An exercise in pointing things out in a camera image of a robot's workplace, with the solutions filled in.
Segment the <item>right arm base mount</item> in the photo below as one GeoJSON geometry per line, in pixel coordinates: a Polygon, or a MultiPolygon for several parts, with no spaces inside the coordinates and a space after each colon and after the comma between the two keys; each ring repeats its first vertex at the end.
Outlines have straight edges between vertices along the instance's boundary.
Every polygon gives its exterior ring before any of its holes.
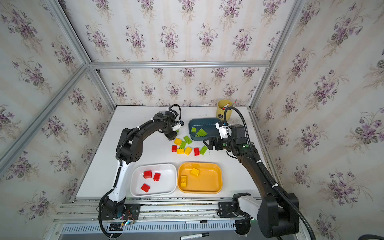
{"type": "Polygon", "coordinates": [[[230,202],[218,203],[218,217],[219,218],[243,218],[242,220],[235,221],[235,233],[240,236],[246,236],[251,230],[251,220],[253,217],[244,212],[240,208],[240,198],[250,197],[249,193],[234,194],[230,202]]]}

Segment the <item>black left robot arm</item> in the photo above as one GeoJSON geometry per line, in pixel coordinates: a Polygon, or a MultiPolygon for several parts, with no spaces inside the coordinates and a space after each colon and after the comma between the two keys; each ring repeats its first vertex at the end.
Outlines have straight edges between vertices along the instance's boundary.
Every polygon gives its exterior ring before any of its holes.
{"type": "Polygon", "coordinates": [[[108,211],[117,216],[123,214],[128,188],[128,168],[141,158],[144,140],[159,132],[164,134],[169,141],[173,141],[178,135],[177,130],[183,125],[181,106],[173,104],[165,111],[155,114],[153,118],[142,125],[133,129],[125,128],[122,131],[116,149],[118,168],[114,184],[112,189],[101,197],[100,211],[108,211]]]}

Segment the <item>yellow curved lego brick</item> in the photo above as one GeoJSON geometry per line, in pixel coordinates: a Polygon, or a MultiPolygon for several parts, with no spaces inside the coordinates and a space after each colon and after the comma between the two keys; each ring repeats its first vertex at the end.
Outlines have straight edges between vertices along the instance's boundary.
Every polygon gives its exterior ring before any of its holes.
{"type": "Polygon", "coordinates": [[[186,188],[187,187],[187,176],[181,176],[180,187],[181,188],[186,188]]]}

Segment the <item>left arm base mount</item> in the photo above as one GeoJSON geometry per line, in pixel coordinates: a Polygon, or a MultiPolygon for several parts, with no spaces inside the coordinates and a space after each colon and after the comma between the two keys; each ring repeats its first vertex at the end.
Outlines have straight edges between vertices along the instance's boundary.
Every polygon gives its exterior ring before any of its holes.
{"type": "Polygon", "coordinates": [[[124,227],[132,225],[139,218],[140,204],[101,204],[98,207],[98,222],[108,234],[122,232],[124,227]]]}

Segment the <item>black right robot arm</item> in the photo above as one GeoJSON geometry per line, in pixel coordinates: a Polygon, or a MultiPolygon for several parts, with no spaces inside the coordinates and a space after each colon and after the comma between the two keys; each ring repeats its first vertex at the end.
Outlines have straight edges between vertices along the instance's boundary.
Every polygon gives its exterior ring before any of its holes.
{"type": "Polygon", "coordinates": [[[255,200],[248,193],[234,195],[234,213],[246,221],[256,219],[265,238],[281,239],[282,236],[297,234],[299,222],[303,222],[312,240],[316,239],[309,221],[299,210],[299,200],[293,193],[287,193],[264,165],[255,145],[251,142],[248,127],[242,113],[235,107],[227,107],[225,113],[235,111],[242,120],[240,125],[228,123],[227,115],[216,123],[218,137],[204,140],[209,150],[225,150],[235,158],[250,174],[261,195],[255,200]]]}

